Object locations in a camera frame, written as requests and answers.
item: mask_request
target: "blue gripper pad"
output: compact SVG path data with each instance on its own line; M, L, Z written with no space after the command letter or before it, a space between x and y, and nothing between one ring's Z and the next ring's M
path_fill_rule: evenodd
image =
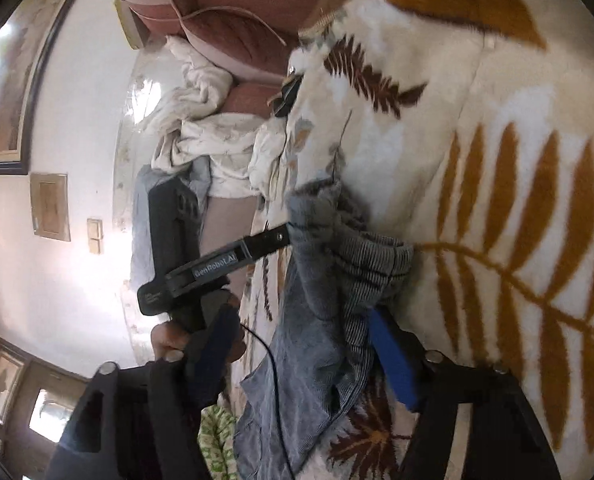
M423 401L424 347L412 332L405 332L397 326L384 306L370 311L368 327L371 343L397 400L409 411L418 412Z

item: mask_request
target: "green patterned fabric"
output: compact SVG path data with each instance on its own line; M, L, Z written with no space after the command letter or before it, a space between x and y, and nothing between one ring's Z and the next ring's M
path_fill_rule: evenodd
M213 480L239 480L232 447L235 416L216 404L202 410L197 442Z

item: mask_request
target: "human hand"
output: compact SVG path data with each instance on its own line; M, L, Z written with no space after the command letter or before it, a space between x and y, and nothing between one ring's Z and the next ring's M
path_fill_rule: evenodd
M238 308L239 300L237 296L231 294L228 303ZM155 359L160 359L169 354L169 352L183 351L190 342L191 334L181 327L179 323L167 321L158 324L151 331L152 348L155 351ZM246 351L244 343L244 329L239 327L239 334L232 344L231 352L228 355L228 362L233 363L240 359Z

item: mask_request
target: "metal bolt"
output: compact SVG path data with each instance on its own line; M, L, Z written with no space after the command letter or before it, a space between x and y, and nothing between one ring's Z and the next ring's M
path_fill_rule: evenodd
M429 350L424 355L426 361L439 365L443 361L443 354L439 350Z
M493 364L493 370L500 375L506 375L510 370L506 365L503 363L495 363Z
M176 363L184 358L184 353L181 350L171 350L166 354L164 359L169 363Z
M117 368L118 366L115 363L108 361L107 363L102 364L98 371L101 375L110 375L113 371L117 370Z

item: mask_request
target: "door glass panel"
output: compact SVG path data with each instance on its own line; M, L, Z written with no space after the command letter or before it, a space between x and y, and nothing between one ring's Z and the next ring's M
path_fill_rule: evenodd
M57 443L74 409L75 402L72 399L41 390L32 410L29 427Z

